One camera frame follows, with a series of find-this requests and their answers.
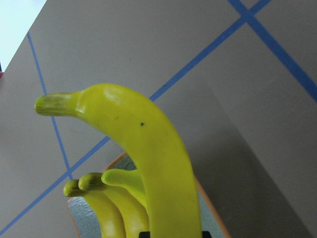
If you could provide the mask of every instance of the bunch of bananas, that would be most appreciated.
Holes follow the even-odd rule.
[[[150,230],[151,238],[202,237],[188,153],[151,100],[120,85],[98,84],[79,92],[46,94],[36,101],[35,110],[81,119],[116,141],[137,167],[133,172],[88,174],[65,186],[67,196],[83,196],[98,208],[105,237],[137,238],[138,229]]]

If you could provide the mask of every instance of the banana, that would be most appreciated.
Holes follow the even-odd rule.
[[[102,173],[89,173],[79,179],[83,191],[101,191],[120,211],[127,238],[138,238],[140,232],[149,230],[149,217],[145,208],[124,188],[108,186],[101,182]]]
[[[151,238],[201,238],[195,177],[185,146],[167,116],[148,98],[115,84],[47,94],[37,113],[72,116],[116,141],[136,165],[145,189]]]
[[[101,181],[110,186],[119,186],[141,203],[148,212],[146,195],[142,179],[138,170],[110,169],[103,173]]]
[[[81,191],[78,182],[74,179],[65,184],[64,195],[81,196],[86,200],[98,218],[102,238],[125,238],[123,219],[117,207],[99,191]]]

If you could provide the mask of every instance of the plastic banana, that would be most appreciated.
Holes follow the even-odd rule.
[[[110,169],[104,172],[101,181],[107,185],[119,186],[128,190],[148,212],[144,186],[138,170]]]
[[[35,103],[47,116],[73,116],[116,141],[136,165],[145,189],[151,238],[201,238],[198,194],[185,146],[148,98],[114,84],[47,94]]]
[[[78,182],[77,179],[69,181],[64,186],[64,195],[86,200],[98,218],[102,238],[125,238],[123,219],[117,207],[99,191],[81,191]]]
[[[102,173],[89,173],[82,176],[79,179],[79,188],[105,194],[122,215],[126,237],[138,238],[140,232],[149,230],[149,217],[145,208],[124,188],[102,183],[102,175]]]

